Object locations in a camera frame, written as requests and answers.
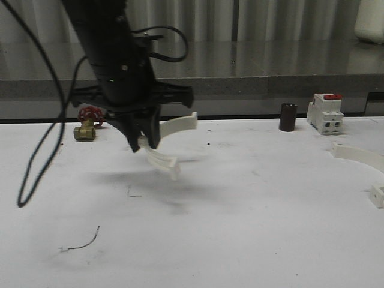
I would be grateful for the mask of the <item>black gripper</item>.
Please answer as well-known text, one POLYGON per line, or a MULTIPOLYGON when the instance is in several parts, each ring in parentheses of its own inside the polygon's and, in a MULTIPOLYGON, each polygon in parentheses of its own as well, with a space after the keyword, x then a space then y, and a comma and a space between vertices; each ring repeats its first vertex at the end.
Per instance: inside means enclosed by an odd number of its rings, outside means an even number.
POLYGON ((137 62, 128 65, 117 62, 109 65, 94 65, 97 84, 77 88, 77 74, 87 57, 82 57, 74 70, 70 88, 70 103, 73 107, 90 104, 104 108, 106 122, 119 130, 126 138, 131 150, 140 149, 138 138, 141 132, 147 137, 149 146, 157 149, 160 142, 160 112, 162 104, 181 104, 191 108, 194 101, 190 86, 174 85, 156 80, 150 57, 174 62, 170 57, 158 54, 143 54, 137 62), (138 114, 138 125, 130 113, 138 114))

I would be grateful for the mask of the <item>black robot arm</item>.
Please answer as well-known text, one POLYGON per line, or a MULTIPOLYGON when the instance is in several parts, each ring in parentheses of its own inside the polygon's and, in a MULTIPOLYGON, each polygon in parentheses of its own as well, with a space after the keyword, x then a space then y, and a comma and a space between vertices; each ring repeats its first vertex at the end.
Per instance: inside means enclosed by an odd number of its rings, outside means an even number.
POLYGON ((159 35, 132 30, 125 1, 63 1, 74 31, 94 72, 97 85, 73 88, 73 106, 90 104, 106 110, 105 120, 127 139, 133 152, 145 136, 152 149, 160 142, 160 112, 164 104, 193 105, 190 86, 159 82, 151 58, 166 62, 184 60, 152 51, 159 35))

